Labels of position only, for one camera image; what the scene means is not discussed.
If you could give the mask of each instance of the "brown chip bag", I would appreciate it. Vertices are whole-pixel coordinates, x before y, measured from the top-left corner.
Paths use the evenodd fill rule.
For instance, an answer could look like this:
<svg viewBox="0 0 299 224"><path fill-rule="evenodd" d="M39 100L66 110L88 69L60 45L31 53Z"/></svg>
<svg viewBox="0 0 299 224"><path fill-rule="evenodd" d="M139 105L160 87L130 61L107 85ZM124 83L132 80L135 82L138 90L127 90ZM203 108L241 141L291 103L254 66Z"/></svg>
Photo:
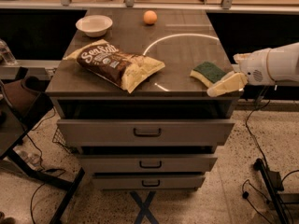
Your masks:
<svg viewBox="0 0 299 224"><path fill-rule="evenodd" d="M144 55L126 54L106 40L91 43L64 58L131 93L143 80L164 68L163 62Z"/></svg>

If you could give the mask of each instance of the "green sponge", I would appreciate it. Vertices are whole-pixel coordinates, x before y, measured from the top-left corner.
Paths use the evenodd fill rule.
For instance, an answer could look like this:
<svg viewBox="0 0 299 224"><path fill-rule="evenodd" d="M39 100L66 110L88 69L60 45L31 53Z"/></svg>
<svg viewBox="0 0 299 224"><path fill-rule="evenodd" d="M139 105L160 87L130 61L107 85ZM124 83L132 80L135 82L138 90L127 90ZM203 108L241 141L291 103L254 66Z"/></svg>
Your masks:
<svg viewBox="0 0 299 224"><path fill-rule="evenodd" d="M197 65L190 74L191 77L196 77L201 80L207 87L211 87L225 75L226 73L216 64L210 62L204 62Z"/></svg>

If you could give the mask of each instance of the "cabinet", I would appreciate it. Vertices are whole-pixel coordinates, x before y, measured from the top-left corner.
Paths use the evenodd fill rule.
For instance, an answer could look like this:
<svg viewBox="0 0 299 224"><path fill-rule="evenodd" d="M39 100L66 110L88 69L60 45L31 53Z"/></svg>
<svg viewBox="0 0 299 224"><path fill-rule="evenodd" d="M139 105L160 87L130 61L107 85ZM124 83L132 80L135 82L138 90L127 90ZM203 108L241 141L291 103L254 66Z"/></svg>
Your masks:
<svg viewBox="0 0 299 224"><path fill-rule="evenodd" d="M204 11L157 9L153 26L142 23L144 11L95 8L88 14L113 20L101 38L127 53L152 46L146 55L164 61L164 69L129 94L64 60L46 92L66 143L77 148L99 189L198 189L234 126L230 117L241 91L211 98L190 77L204 61L232 70ZM92 41L77 31L66 54Z"/></svg>

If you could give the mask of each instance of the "floor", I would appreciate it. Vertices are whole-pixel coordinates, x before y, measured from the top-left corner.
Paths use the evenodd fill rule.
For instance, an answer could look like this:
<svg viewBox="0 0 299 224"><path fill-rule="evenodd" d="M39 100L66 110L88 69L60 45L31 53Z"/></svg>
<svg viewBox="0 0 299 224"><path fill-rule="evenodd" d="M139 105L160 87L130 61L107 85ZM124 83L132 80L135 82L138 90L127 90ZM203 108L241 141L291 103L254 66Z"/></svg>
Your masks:
<svg viewBox="0 0 299 224"><path fill-rule="evenodd" d="M233 131L226 144L218 147L219 158L197 191L102 191L95 188L90 176L85 175L64 211L62 223L280 223L273 206L266 203L261 194L268 197L261 174L253 170L252 165L257 158L263 157L262 151L270 169L279 171L282 177L298 169L299 103L271 101L267 104L263 101L260 106L263 105L266 107L251 113L256 107L253 102L239 101L232 116L235 121ZM43 166L65 169L64 174L60 171L55 174L72 179L80 166L74 155L56 143L54 135L58 116L53 115L51 110L45 116L48 119L29 136L42 151ZM261 151L249 134L247 118ZM15 149L39 154L28 138ZM299 192L298 178L297 173L289 175L283 183L284 192ZM23 175L0 170L0 211L5 214L1 224L49 223L64 191L41 185ZM242 198L242 186L255 209ZM288 206L292 215L290 223L299 223L298 209L296 205Z"/></svg>

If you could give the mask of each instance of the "black drawer handle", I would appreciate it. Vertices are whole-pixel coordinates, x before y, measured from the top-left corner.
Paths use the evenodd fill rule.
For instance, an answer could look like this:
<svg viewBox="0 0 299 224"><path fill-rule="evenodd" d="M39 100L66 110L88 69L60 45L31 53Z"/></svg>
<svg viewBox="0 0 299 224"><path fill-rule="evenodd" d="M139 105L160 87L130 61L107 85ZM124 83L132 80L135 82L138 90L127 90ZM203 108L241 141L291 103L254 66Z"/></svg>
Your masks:
<svg viewBox="0 0 299 224"><path fill-rule="evenodd" d="M160 180L157 180L156 184L147 184L146 181L142 180L142 186L145 188L155 188L160 186Z"/></svg>
<svg viewBox="0 0 299 224"><path fill-rule="evenodd" d="M161 135L161 128L159 128L157 130L157 133L142 133L142 132L139 132L137 128L134 128L133 129L133 134L136 136L136 137L159 137Z"/></svg>
<svg viewBox="0 0 299 224"><path fill-rule="evenodd" d="M162 162L159 161L159 164L158 165L155 165L155 166L149 166L149 165L144 165L142 164L142 161L139 161L139 166L140 168L161 168L162 167Z"/></svg>

